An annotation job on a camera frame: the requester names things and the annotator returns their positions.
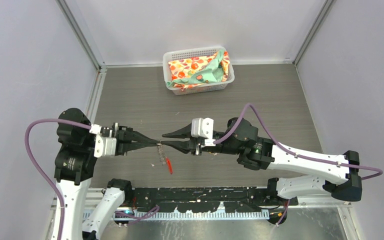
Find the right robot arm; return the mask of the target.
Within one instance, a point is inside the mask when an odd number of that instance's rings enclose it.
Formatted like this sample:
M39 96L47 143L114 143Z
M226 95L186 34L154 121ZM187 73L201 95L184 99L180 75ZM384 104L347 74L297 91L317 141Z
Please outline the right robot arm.
M294 178L268 180L265 198L271 205L301 196L327 196L345 202L362 198L362 178L357 167L359 155L347 151L340 155L321 154L276 143L260 137L259 129L245 119L234 117L224 132L213 129L211 118L195 118L173 132L164 133L162 145L194 156L202 152L236 155L238 164L258 170L283 170L300 173Z

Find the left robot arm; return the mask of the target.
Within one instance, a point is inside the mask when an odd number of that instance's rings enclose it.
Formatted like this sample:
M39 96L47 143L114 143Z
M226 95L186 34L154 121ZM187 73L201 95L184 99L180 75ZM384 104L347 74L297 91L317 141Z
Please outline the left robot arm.
M55 159L54 178L59 191L52 236L63 240L99 240L118 207L128 207L134 199L129 180L113 178L91 215L84 218L86 198L96 162L102 157L125 155L129 151L156 147L159 141L131 127L114 123L111 127L92 124L78 108L63 111L56 134L61 148Z

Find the metal key holder red handle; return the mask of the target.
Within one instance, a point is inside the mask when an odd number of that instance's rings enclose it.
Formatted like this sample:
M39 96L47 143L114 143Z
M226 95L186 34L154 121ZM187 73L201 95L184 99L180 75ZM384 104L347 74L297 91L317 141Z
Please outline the metal key holder red handle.
M169 174L172 175L174 173L173 167L170 159L167 157L167 155L164 152L164 146L162 144L157 145L157 153L162 164L167 166Z

